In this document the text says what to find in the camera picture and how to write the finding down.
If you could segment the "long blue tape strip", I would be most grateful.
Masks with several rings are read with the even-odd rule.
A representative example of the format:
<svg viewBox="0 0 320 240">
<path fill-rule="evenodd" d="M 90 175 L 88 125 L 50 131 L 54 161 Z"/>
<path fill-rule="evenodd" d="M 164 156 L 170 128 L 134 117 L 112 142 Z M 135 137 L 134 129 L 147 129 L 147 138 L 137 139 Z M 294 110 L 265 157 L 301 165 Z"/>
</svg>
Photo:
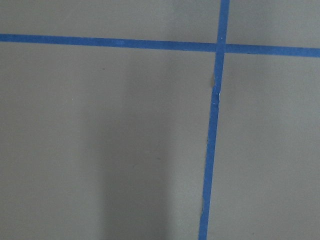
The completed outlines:
<svg viewBox="0 0 320 240">
<path fill-rule="evenodd" d="M 216 43 L 164 41 L 164 40 L 139 40 L 122 38 L 100 38 L 100 37 L 76 37 L 76 36 L 52 36 L 52 35 L 30 35 L 30 34 L 8 34 L 0 35 L 1 42 L 8 43 L 33 43 L 52 45 L 94 46 L 131 49 L 151 50 L 173 50 L 189 52 L 215 53 L 218 49 Z M 229 44 L 223 48 L 225 53 L 252 54 L 252 55 L 275 55 L 319 58 L 319 48 L 290 47 L 290 46 L 268 46 Z"/>
</svg>

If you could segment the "crossing blue tape strip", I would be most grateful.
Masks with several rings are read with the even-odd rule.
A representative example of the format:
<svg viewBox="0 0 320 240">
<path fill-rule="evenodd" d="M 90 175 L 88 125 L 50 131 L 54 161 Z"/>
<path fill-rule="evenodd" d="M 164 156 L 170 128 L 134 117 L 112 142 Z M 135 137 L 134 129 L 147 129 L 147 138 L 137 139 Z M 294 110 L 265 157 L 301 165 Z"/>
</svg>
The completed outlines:
<svg viewBox="0 0 320 240">
<path fill-rule="evenodd" d="M 219 21 L 216 40 L 216 51 L 214 61 L 214 85 L 211 91 L 210 115 L 208 124 L 206 158 L 204 166 L 204 178 L 202 188 L 202 209 L 199 221 L 198 239 L 206 240 L 208 234 L 212 182 L 215 161 L 215 148 L 217 139 L 220 92 L 224 70 L 224 59 L 226 52 L 227 29 L 229 19 L 230 1 L 222 0 L 219 9 Z"/>
</svg>

